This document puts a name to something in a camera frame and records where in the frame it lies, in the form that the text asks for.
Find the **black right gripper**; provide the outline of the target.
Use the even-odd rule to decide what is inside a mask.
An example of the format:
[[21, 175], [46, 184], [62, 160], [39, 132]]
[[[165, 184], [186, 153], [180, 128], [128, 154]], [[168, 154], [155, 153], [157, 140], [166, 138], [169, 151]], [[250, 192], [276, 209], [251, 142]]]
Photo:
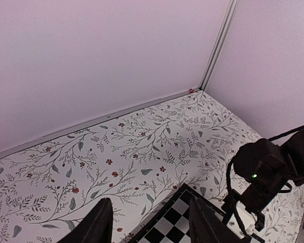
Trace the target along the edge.
[[304, 126], [239, 148], [226, 170], [223, 222], [234, 213], [246, 235], [236, 203], [242, 202], [248, 212], [258, 215], [277, 194], [291, 191], [289, 181], [295, 186], [304, 184]]

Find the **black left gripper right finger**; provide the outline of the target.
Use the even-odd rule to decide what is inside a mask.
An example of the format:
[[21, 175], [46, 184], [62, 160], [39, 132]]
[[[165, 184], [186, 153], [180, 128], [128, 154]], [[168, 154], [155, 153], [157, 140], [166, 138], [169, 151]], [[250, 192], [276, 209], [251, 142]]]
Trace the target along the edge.
[[189, 233], [191, 242], [225, 242], [226, 236], [221, 221], [199, 198], [189, 203]]

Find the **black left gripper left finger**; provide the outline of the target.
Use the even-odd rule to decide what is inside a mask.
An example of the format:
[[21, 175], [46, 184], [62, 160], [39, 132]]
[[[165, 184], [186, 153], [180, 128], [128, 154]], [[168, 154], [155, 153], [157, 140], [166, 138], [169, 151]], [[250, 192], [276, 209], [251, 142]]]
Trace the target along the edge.
[[110, 198], [103, 198], [79, 225], [58, 243], [111, 243], [112, 226], [112, 202]]

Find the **black and grey chessboard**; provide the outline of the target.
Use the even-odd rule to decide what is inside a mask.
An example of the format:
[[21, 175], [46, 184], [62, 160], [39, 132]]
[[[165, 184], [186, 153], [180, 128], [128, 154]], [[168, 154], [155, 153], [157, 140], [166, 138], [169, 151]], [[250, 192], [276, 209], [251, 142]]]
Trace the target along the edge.
[[205, 199], [187, 184], [183, 184], [163, 207], [136, 234], [129, 234], [126, 242], [190, 242], [189, 202], [200, 198], [212, 216], [220, 221], [226, 213]]

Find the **floral patterned table mat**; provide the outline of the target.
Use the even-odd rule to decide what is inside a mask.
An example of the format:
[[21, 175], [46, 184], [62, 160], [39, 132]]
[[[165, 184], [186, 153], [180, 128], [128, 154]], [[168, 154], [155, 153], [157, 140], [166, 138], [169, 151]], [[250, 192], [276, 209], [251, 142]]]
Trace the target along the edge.
[[128, 242], [180, 186], [217, 207], [239, 147], [260, 135], [202, 91], [0, 159], [0, 242], [57, 242], [104, 197]]

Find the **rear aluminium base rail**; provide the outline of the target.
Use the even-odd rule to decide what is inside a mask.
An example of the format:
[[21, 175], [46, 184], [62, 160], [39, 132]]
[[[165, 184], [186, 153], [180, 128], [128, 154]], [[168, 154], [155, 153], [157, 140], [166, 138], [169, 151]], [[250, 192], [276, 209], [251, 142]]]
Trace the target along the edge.
[[185, 95], [188, 95], [188, 94], [192, 94], [192, 93], [198, 92], [200, 90], [201, 90], [200, 88], [190, 89], [188, 91], [184, 91], [184, 92], [181, 92], [181, 93], [178, 93], [178, 94], [167, 96], [165, 98], [160, 98], [160, 99], [157, 99], [157, 100], [154, 100], [154, 101], [149, 101], [149, 102], [146, 102], [146, 103], [143, 103], [143, 104], [140, 104], [140, 105], [136, 105], [136, 106], [133, 106], [133, 107], [130, 107], [130, 108], [126, 108], [126, 109], [123, 109], [121, 111], [117, 111], [117, 112], [114, 112], [114, 113], [111, 113], [111, 114], [108, 114], [108, 115], [105, 115], [105, 116], [87, 121], [85, 123], [82, 123], [82, 124], [79, 124], [79, 125], [76, 125], [76, 126], [72, 126], [72, 127], [67, 128], [67, 129], [48, 134], [46, 136], [42, 136], [42, 137], [40, 137], [38, 139], [35, 139], [33, 141], [30, 141], [30, 142], [18, 145], [16, 147], [13, 147], [11, 149], [7, 149], [3, 152], [0, 152], [0, 159], [2, 159], [4, 157], [7, 157], [11, 154], [14, 154], [16, 152], [34, 147], [36, 145], [43, 144], [43, 143], [48, 142], [50, 140], [57, 139], [59, 137], [68, 135], [70, 133], [74, 133], [78, 130], [82, 130], [82, 129], [85, 129], [85, 128], [88, 128], [88, 127], [91, 127], [91, 126], [95, 126], [95, 125], [104, 123], [106, 121], [116, 119], [120, 116], [124, 116], [126, 114], [132, 113], [134, 111], [141, 110], [141, 109], [144, 109], [144, 108], [147, 108], [147, 107], [150, 107], [150, 106], [154, 106], [154, 105], [157, 105], [157, 104], [160, 104], [160, 103], [172, 100], [172, 99], [176, 99], [178, 97], [182, 97], [182, 96], [185, 96]]

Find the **right rear aluminium frame post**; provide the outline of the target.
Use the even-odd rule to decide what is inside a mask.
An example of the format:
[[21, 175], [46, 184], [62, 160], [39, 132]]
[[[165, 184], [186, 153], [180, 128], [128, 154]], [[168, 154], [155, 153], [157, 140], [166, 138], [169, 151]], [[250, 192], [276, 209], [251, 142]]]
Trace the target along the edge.
[[226, 9], [222, 24], [220, 26], [218, 35], [216, 37], [215, 43], [213, 45], [210, 57], [208, 59], [204, 74], [199, 85], [199, 89], [202, 91], [206, 91], [207, 86], [210, 83], [213, 71], [215, 70], [215, 66], [217, 64], [225, 39], [227, 37], [232, 19], [235, 15], [238, 3], [238, 0], [229, 1], [229, 5]]

